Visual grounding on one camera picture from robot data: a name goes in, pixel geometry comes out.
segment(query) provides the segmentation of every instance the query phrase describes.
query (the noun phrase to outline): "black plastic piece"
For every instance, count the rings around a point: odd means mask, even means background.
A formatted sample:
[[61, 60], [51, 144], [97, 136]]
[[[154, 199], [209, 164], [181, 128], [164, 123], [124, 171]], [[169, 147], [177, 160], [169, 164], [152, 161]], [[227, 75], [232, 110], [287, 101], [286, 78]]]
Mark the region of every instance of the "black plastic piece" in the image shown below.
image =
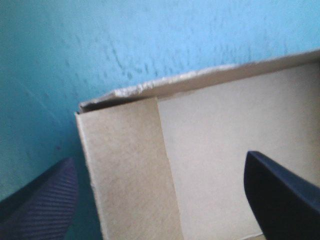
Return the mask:
[[67, 158], [0, 202], [0, 240], [62, 240], [77, 199], [77, 172]]
[[267, 240], [320, 240], [317, 186], [262, 153], [249, 151], [244, 190]]

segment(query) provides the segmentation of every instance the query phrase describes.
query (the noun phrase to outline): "textured wall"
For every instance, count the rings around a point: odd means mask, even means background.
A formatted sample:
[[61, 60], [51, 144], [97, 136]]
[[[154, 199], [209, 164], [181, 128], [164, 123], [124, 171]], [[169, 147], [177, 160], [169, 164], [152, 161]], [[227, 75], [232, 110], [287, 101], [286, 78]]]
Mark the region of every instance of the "textured wall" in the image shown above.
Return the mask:
[[317, 0], [0, 0], [0, 199], [74, 156], [67, 239], [100, 239], [78, 102], [150, 79], [320, 47]]

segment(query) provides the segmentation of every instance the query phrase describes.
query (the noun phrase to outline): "cardboard box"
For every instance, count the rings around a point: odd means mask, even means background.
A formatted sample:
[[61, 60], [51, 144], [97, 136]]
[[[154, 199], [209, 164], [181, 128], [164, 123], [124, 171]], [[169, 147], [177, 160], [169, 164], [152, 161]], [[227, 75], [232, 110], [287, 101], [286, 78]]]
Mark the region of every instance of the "cardboard box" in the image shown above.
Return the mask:
[[320, 50], [117, 89], [76, 120], [106, 240], [262, 240], [246, 152], [320, 186]]

